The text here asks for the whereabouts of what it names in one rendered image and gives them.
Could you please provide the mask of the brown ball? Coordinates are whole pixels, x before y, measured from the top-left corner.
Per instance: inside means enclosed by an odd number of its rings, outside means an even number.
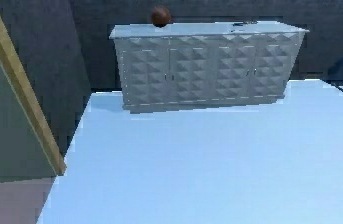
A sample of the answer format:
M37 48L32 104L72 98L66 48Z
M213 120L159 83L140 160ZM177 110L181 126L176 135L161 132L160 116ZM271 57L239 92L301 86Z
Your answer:
M155 27L162 28L172 22L172 16L167 7L155 6L151 11L151 22Z

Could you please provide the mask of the grey studded sideboard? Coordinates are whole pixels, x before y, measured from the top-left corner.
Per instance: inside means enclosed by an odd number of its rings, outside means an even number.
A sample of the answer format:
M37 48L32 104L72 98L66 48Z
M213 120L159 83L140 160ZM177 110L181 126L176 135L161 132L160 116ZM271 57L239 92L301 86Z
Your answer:
M123 108L151 113L282 99L309 31L278 21L233 23L115 26Z

